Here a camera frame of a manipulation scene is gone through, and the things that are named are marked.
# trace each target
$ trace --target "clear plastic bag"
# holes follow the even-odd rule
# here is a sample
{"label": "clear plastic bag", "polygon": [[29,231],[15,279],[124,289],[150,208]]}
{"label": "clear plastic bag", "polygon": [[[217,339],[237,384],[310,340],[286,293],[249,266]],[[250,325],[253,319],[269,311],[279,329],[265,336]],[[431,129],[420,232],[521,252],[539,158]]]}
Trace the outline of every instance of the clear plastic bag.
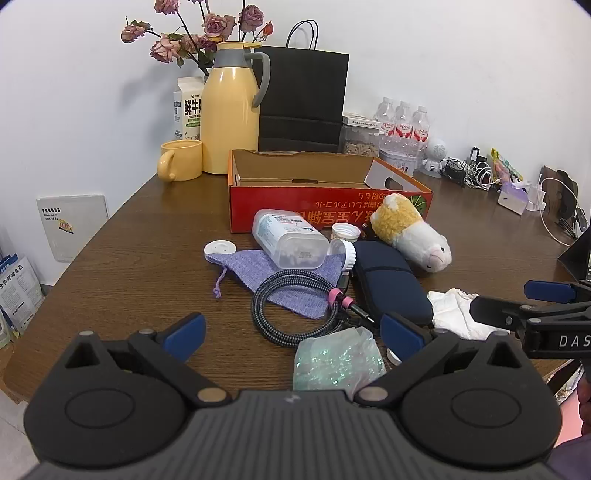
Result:
{"label": "clear plastic bag", "polygon": [[355,392],[386,373],[371,332],[349,328],[300,342],[295,353],[294,390]]}

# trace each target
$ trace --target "electrical box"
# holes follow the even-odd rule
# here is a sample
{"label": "electrical box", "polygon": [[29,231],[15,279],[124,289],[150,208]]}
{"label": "electrical box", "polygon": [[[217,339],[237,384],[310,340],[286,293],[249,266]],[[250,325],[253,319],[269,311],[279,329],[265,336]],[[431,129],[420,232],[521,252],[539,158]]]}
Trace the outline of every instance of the electrical box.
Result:
{"label": "electrical box", "polygon": [[71,262],[108,220],[105,197],[78,195],[37,199],[53,257]]}

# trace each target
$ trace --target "thermos handle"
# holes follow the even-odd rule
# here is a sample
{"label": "thermos handle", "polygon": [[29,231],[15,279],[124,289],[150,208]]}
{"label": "thermos handle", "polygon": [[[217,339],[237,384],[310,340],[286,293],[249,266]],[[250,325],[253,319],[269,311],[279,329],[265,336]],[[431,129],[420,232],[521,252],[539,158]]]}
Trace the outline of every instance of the thermos handle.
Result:
{"label": "thermos handle", "polygon": [[262,61],[261,86],[259,87],[259,91],[256,93],[255,97],[252,100],[252,107],[256,108],[261,104],[267,92],[267,88],[269,86],[269,79],[271,78],[271,60],[269,60],[269,55],[261,51],[256,51],[254,53],[245,53],[244,58],[246,60],[258,59]]}

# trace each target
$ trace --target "water bottle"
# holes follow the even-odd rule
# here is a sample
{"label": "water bottle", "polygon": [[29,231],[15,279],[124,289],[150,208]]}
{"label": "water bottle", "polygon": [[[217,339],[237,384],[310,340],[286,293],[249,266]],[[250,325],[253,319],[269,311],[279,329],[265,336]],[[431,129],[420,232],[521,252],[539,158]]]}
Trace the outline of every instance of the water bottle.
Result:
{"label": "water bottle", "polygon": [[394,134],[394,101],[391,98],[384,97],[382,103],[378,105],[378,109],[375,112],[374,120],[381,122],[380,133],[380,146],[389,143],[389,135]]}
{"label": "water bottle", "polygon": [[421,105],[413,113],[413,134],[411,136],[408,154],[416,157],[427,145],[429,136],[429,119],[427,118],[427,109]]}
{"label": "water bottle", "polygon": [[408,143],[410,142],[413,133],[413,125],[410,118],[410,105],[407,102],[400,102],[394,112],[395,125],[394,131],[391,135],[391,141],[387,147],[388,150],[394,153],[405,154],[408,150]]}

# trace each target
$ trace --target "cardboard box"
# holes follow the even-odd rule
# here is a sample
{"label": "cardboard box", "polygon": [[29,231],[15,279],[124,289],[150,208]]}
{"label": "cardboard box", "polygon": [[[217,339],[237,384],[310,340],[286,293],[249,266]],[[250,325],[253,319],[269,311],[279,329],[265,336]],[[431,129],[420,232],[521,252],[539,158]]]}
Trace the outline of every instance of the cardboard box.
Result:
{"label": "cardboard box", "polygon": [[233,150],[228,166],[230,229],[246,233],[263,209],[291,210],[316,228],[357,226],[390,193],[413,201],[426,218],[433,192],[383,160],[335,153]]}

